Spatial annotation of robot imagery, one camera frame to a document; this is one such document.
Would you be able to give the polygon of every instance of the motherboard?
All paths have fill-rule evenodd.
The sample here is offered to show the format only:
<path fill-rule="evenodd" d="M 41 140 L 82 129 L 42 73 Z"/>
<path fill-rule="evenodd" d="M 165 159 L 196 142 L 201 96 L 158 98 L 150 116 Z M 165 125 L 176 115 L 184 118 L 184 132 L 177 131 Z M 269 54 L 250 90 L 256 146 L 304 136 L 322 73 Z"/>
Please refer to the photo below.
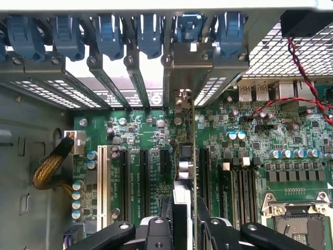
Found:
<path fill-rule="evenodd" d="M 259 222 L 314 249 L 331 249 L 332 213 L 320 203 L 332 198 L 331 126 L 316 107 L 300 114 L 278 105 L 241 122 L 260 106 L 226 103 L 224 96 L 195 110 L 198 197 L 212 217 L 236 229 Z M 73 176 L 82 188 L 73 223 L 90 235 L 103 223 L 139 226 L 158 216 L 161 199 L 172 194 L 177 145 L 192 136 L 189 119 L 171 109 L 76 113 L 74 129 L 86 137 L 84 153 L 74 156 Z M 110 163 L 104 174 L 103 161 Z M 101 182 L 107 183 L 102 193 Z"/>

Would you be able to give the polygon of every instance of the metal chassis wall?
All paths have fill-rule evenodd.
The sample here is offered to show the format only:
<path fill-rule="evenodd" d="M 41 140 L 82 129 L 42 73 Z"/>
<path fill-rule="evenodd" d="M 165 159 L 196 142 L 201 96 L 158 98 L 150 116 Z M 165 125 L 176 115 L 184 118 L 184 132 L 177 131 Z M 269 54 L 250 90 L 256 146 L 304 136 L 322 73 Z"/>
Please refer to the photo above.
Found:
<path fill-rule="evenodd" d="M 63 110 L 0 87 L 1 249 L 61 249 L 70 199 L 59 188 L 37 190 L 30 178 L 68 121 Z"/>

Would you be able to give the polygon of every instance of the perforated metal panel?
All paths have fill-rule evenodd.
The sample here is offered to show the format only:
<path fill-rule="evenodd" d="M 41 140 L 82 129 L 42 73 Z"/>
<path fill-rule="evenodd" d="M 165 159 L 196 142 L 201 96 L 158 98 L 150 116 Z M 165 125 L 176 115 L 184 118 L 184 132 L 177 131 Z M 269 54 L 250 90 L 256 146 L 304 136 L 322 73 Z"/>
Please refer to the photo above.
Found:
<path fill-rule="evenodd" d="M 297 55 L 308 76 L 333 75 L 333 23 L 312 38 L 295 38 Z M 281 36 L 278 23 L 250 53 L 250 68 L 243 78 L 300 76 Z"/>

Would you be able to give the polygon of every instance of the pci slot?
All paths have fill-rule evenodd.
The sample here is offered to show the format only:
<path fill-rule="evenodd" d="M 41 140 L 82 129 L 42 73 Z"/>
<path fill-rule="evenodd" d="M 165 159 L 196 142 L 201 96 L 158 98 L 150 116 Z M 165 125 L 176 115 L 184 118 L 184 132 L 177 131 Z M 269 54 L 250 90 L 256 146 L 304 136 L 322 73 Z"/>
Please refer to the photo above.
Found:
<path fill-rule="evenodd" d="M 140 150 L 140 215 L 150 216 L 150 166 L 149 151 Z"/>
<path fill-rule="evenodd" d="M 98 146 L 97 156 L 97 231 L 111 224 L 110 146 Z"/>
<path fill-rule="evenodd" d="M 160 150 L 160 174 L 171 174 L 170 152 L 168 149 Z"/>
<path fill-rule="evenodd" d="M 124 221 L 131 221 L 131 165 L 127 150 L 120 151 L 121 211 Z"/>
<path fill-rule="evenodd" d="M 208 207 L 208 211 L 212 213 L 211 189 L 210 189 L 210 162 L 209 149 L 201 148 L 199 150 L 199 193 L 204 203 Z"/>

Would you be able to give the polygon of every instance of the blue plastic latch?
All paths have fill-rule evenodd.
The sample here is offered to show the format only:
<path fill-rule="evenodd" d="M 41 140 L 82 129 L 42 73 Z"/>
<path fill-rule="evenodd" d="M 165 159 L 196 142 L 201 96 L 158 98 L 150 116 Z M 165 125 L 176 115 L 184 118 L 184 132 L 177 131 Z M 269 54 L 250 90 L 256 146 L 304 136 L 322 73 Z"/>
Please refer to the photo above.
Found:
<path fill-rule="evenodd" d="M 154 14 L 138 17 L 136 26 L 137 46 L 148 59 L 154 59 L 162 54 L 161 17 L 156 15 L 154 30 Z"/>
<path fill-rule="evenodd" d="M 124 57 L 124 43 L 121 37 L 120 17 L 100 15 L 94 18 L 96 40 L 99 52 L 111 61 Z"/>
<path fill-rule="evenodd" d="M 6 60 L 6 47 L 2 37 L 0 37 L 0 61 Z"/>
<path fill-rule="evenodd" d="M 221 48 L 221 57 L 238 56 L 242 49 L 244 35 L 244 15 L 238 12 L 227 12 L 219 15 L 216 41 Z"/>
<path fill-rule="evenodd" d="M 57 16 L 52 21 L 53 40 L 57 51 L 71 61 L 84 59 L 85 47 L 79 18 Z"/>
<path fill-rule="evenodd" d="M 177 40 L 182 43 L 197 42 L 203 25 L 202 16 L 183 14 L 177 19 Z"/>
<path fill-rule="evenodd" d="M 13 16 L 7 20 L 8 38 L 14 51 L 32 61 L 45 60 L 45 47 L 32 18 Z"/>

